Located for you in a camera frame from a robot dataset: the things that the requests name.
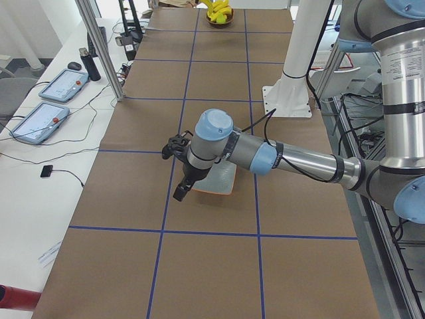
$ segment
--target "computer mouse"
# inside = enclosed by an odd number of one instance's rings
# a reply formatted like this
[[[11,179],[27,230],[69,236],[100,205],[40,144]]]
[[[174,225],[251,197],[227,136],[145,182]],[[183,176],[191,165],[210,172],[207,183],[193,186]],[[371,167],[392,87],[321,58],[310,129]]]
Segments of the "computer mouse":
[[[72,62],[69,62],[69,63],[68,63],[68,68],[69,68],[70,70],[79,71],[79,70],[81,70],[81,64],[80,64],[80,63],[78,63],[78,62],[74,62],[74,61],[72,61]]]

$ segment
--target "tablet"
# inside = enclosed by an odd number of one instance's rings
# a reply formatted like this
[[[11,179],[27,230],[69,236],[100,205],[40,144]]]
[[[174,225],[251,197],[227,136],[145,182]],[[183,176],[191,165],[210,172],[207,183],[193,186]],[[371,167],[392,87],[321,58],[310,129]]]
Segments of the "tablet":
[[[65,103],[88,82],[88,73],[64,69],[39,92],[41,98]]]
[[[41,102],[9,135],[26,143],[41,144],[65,121],[69,108]]]

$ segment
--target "black cylinder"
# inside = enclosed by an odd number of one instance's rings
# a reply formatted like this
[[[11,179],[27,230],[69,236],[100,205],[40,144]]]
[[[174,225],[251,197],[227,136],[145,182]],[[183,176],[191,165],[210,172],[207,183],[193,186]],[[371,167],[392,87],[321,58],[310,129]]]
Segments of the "black cylinder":
[[[84,66],[86,67],[90,80],[92,81],[100,80],[100,74],[99,74],[98,68],[96,67],[96,64],[94,63],[93,57],[90,55],[90,53],[87,51],[86,48],[80,48],[80,57]]]

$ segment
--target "brown bowl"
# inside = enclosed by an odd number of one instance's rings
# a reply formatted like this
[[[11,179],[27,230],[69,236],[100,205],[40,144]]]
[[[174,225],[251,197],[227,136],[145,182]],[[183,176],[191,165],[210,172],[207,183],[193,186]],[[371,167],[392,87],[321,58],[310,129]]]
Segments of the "brown bowl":
[[[227,21],[225,23],[212,22],[210,20],[210,18],[208,18],[208,15],[205,14],[205,18],[207,18],[207,21],[209,22],[209,24],[212,25],[215,28],[224,28],[224,27],[226,27],[228,24],[230,24],[233,21],[233,17],[234,17],[234,10],[233,9],[232,9],[232,14],[227,16]]]

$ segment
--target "red object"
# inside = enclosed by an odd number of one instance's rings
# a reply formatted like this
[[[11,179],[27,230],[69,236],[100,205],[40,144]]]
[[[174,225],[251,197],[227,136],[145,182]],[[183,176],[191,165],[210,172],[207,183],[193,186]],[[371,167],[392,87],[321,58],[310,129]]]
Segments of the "red object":
[[[41,292],[0,285],[0,308],[33,311]]]

